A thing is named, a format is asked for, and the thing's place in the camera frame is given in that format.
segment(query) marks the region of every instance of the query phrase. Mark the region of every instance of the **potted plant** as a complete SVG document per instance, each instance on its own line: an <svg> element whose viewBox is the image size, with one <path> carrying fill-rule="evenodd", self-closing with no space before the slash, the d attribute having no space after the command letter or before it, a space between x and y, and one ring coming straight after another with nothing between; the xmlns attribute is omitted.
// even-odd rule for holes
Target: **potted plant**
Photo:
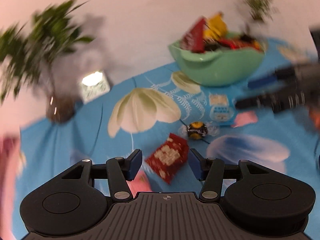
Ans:
<svg viewBox="0 0 320 240"><path fill-rule="evenodd" d="M82 6L69 0L60 5L51 5L43 12L32 16L32 31L26 36L17 25L0 33L0 82L1 103L13 91L14 98L23 85L36 85L48 98L46 116L53 122L66 122L75 113L74 100L57 95L53 78L54 62L58 57L76 51L75 44L89 43L92 37L81 36L81 27L71 22L71 12ZM49 85L41 82L47 76Z"/></svg>
<svg viewBox="0 0 320 240"><path fill-rule="evenodd" d="M272 0L243 0L249 6L251 20L246 25L248 35L261 38L264 34L263 29L266 28L266 18L270 18L274 8L271 7Z"/></svg>

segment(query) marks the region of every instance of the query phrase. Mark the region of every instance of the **brown pot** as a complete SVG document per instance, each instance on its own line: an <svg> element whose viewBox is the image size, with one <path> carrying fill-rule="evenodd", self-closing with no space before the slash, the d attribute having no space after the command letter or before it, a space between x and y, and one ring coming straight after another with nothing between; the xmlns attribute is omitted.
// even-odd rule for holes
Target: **brown pot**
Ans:
<svg viewBox="0 0 320 240"><path fill-rule="evenodd" d="M51 122L64 123L75 115L75 100L71 97L48 97L46 117Z"/></svg>

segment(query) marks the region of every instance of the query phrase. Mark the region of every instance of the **red wrapper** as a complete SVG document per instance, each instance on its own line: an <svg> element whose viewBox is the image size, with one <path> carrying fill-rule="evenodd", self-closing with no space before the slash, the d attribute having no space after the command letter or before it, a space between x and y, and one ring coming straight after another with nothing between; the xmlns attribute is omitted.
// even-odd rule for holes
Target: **red wrapper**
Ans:
<svg viewBox="0 0 320 240"><path fill-rule="evenodd" d="M166 183L170 184L173 176L188 160L187 140L171 133L169 138L147 160L146 163Z"/></svg>
<svg viewBox="0 0 320 240"><path fill-rule="evenodd" d="M194 53L204 53L203 31L205 18L202 17L180 41L180 48L191 50Z"/></svg>

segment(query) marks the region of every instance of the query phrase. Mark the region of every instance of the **green bowl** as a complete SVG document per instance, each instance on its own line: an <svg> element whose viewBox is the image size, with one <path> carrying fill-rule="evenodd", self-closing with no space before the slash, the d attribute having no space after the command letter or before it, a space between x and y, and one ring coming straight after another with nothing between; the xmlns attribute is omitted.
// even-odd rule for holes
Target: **green bowl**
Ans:
<svg viewBox="0 0 320 240"><path fill-rule="evenodd" d="M265 56L264 52L253 48L192 53L180 49L179 41L169 45L169 51L183 73L209 87L231 85L247 78L260 66Z"/></svg>

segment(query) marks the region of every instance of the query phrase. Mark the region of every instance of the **ribbed gray panel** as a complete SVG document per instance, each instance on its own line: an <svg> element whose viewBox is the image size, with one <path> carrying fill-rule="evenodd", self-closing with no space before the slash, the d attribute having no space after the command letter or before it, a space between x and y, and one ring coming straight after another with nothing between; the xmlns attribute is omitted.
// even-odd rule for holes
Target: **ribbed gray panel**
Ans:
<svg viewBox="0 0 320 240"><path fill-rule="evenodd" d="M102 223L61 240L309 240L303 233L283 238L255 236L233 225L217 204L198 201L193 193L140 193L113 206ZM25 240L48 238L29 234Z"/></svg>

